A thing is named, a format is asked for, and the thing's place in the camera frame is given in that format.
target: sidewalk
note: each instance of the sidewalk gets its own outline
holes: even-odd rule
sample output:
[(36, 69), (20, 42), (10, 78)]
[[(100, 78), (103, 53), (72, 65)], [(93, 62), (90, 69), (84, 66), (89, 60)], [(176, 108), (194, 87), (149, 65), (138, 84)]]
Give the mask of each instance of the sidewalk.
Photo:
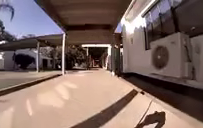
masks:
[(18, 84), (34, 81), (43, 77), (60, 74), (60, 71), (51, 72), (11, 72), (0, 71), (0, 89), (15, 86)]
[(0, 97), (0, 128), (153, 128), (156, 125), (198, 127), (104, 70), (67, 74)]

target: walkway roof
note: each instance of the walkway roof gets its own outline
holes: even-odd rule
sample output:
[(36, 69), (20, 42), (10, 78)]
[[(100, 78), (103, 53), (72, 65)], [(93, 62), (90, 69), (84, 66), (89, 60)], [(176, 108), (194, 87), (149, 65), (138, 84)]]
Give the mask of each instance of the walkway roof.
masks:
[[(135, 12), (151, 0), (35, 1), (67, 33), (66, 44), (109, 44), (121, 18), (125, 15), (127, 20), (133, 19)], [(36, 48), (38, 41), (42, 46), (62, 45), (62, 34), (21, 39), (3, 44), (0, 49)]]
[(64, 30), (115, 31), (132, 0), (35, 0)]

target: blue sky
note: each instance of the blue sky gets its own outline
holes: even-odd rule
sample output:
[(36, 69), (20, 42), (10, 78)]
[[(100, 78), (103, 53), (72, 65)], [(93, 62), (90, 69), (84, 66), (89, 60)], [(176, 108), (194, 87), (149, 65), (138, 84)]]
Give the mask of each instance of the blue sky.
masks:
[(5, 29), (20, 38), (27, 34), (36, 36), (59, 34), (62, 30), (52, 19), (34, 2), (34, 0), (9, 0), (15, 8), (15, 16), (10, 21), (10, 13), (0, 12)]

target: window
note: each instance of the window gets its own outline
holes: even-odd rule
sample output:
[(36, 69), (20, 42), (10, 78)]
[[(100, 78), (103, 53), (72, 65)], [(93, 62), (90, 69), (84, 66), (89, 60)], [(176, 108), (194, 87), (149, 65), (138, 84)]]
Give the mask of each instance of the window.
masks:
[(190, 37), (203, 34), (203, 0), (186, 0), (175, 12), (181, 32)]
[(143, 18), (146, 50), (151, 42), (178, 31), (198, 36), (203, 34), (203, 0), (160, 0)]
[(150, 49), (150, 43), (162, 37), (174, 33), (174, 24), (171, 7), (168, 0), (161, 0), (144, 15), (145, 26), (145, 49)]

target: air conditioner unit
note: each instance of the air conditioner unit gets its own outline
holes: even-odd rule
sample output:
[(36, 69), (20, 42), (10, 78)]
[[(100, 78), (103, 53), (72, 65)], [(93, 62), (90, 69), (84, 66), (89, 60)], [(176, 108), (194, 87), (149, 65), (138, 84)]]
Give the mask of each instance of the air conditioner unit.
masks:
[(151, 50), (154, 74), (192, 78), (192, 52), (188, 35), (176, 33), (151, 42)]

